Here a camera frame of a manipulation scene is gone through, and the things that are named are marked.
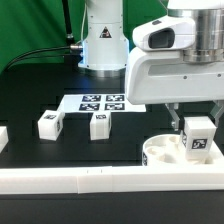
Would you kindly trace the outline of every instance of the white box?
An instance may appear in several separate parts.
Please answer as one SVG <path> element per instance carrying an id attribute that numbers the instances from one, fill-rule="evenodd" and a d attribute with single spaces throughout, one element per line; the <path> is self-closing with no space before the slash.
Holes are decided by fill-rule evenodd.
<path id="1" fill-rule="evenodd" d="M 216 129 L 208 117 L 185 118 L 179 148 L 185 150 L 186 159 L 205 159 L 209 154 Z"/>
<path id="2" fill-rule="evenodd" d="M 63 128 L 64 113 L 46 110 L 38 121 L 40 139 L 56 141 Z"/>
<path id="3" fill-rule="evenodd" d="M 7 128 L 0 127 L 0 153 L 5 148 L 8 141 L 9 141 L 9 139 L 8 139 Z"/>
<path id="4" fill-rule="evenodd" d="M 90 121 L 90 139 L 108 139 L 111 130 L 111 112 L 102 111 L 93 113 Z"/>
<path id="5" fill-rule="evenodd" d="M 113 192 L 112 167 L 91 167 L 77 175 L 78 193 Z"/>

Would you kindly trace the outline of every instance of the cable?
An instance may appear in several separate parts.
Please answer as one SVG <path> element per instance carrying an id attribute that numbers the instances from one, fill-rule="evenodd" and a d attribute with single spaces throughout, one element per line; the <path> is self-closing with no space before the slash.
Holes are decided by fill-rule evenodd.
<path id="1" fill-rule="evenodd" d="M 86 5 L 86 1 L 85 1 L 85 9 L 84 9 L 83 18 L 82 18 L 81 42 L 83 42 L 83 32 L 84 32 L 84 25 L 85 25 L 85 20 L 86 20 L 86 11 L 87 11 L 87 5 Z"/>
<path id="2" fill-rule="evenodd" d="M 70 46 L 65 46 L 65 47 L 54 47 L 54 48 L 43 48 L 39 50 L 34 50 L 34 51 L 29 51 L 27 53 L 21 54 L 18 57 L 12 59 L 3 69 L 3 71 L 7 71 L 14 63 L 18 62 L 19 59 L 27 58 L 27 56 L 32 55 L 32 54 L 39 54 L 43 52 L 52 52 L 52 51 L 61 51 L 61 50 L 69 50 Z"/>
<path id="3" fill-rule="evenodd" d="M 167 12 L 167 7 L 163 4 L 163 2 L 162 2 L 162 0 L 157 0 L 161 5 L 162 5 L 162 7 L 166 10 L 166 12 Z"/>
<path id="4" fill-rule="evenodd" d="M 62 0 L 63 11 L 64 11 L 64 19 L 65 19 L 65 28 L 66 28 L 66 42 L 68 45 L 74 44 L 75 39 L 72 33 L 70 12 L 69 12 L 69 3 L 68 0 Z"/>
<path id="5" fill-rule="evenodd" d="M 23 61 L 23 60 L 36 59 L 36 58 L 56 58 L 56 57 L 64 57 L 64 56 L 70 56 L 70 54 L 42 55 L 42 56 L 18 58 L 17 60 L 14 60 L 14 62 L 12 64 L 8 64 L 3 71 L 7 71 L 13 64 Z"/>

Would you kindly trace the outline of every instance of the black sticker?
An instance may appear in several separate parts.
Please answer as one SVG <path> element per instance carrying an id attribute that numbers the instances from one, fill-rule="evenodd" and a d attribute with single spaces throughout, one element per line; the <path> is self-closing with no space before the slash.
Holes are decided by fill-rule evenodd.
<path id="1" fill-rule="evenodd" d="M 148 165 L 148 159 L 147 159 L 147 156 L 144 152 L 143 152 L 143 155 L 142 155 L 142 164 L 143 164 L 143 166 Z"/>
<path id="2" fill-rule="evenodd" d="M 106 101 L 108 102 L 124 101 L 124 95 L 107 95 Z"/>
<path id="3" fill-rule="evenodd" d="M 88 104 L 81 104 L 79 107 L 80 111 L 98 111 L 100 108 L 99 103 L 88 103 Z"/>
<path id="4" fill-rule="evenodd" d="M 102 120 L 102 119 L 106 119 L 106 118 L 107 118 L 107 116 L 104 115 L 104 114 L 102 114 L 102 115 L 96 115 L 96 119 Z"/>
<path id="5" fill-rule="evenodd" d="M 187 144 L 187 135 L 186 135 L 185 132 L 183 132 L 182 142 L 183 142 L 184 146 L 186 147 L 186 144 Z"/>
<path id="6" fill-rule="evenodd" d="M 110 32 L 106 26 L 105 26 L 103 32 L 101 33 L 100 38 L 112 38 L 110 35 Z"/>
<path id="7" fill-rule="evenodd" d="M 82 98 L 82 102 L 99 102 L 100 100 L 101 95 L 86 95 Z"/>
<path id="8" fill-rule="evenodd" d="M 55 118 L 56 118 L 56 115 L 50 115 L 50 114 L 44 117 L 44 119 L 48 119 L 48 120 L 53 120 Z"/>
<path id="9" fill-rule="evenodd" d="M 57 131 L 59 132 L 60 129 L 61 129 L 61 125 L 60 125 L 60 122 L 58 121 L 58 122 L 57 122 Z"/>
<path id="10" fill-rule="evenodd" d="M 205 149 L 208 139 L 194 139 L 192 149 Z"/>
<path id="11" fill-rule="evenodd" d="M 125 110 L 124 103 L 106 103 L 105 110 Z"/>

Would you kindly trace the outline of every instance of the robot logo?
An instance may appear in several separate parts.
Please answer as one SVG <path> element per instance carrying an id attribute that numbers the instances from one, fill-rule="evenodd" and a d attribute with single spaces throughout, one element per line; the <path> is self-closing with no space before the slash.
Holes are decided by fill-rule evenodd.
<path id="1" fill-rule="evenodd" d="M 106 26 L 105 26 L 103 32 L 101 33 L 100 38 L 112 38 L 110 35 L 110 32 Z"/>

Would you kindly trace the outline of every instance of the white paper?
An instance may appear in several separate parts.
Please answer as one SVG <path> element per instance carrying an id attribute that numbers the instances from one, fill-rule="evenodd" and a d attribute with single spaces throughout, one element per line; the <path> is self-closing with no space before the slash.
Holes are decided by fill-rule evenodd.
<path id="1" fill-rule="evenodd" d="M 95 111 L 146 112 L 145 105 L 132 105 L 124 94 L 64 95 L 58 111 L 90 113 Z"/>

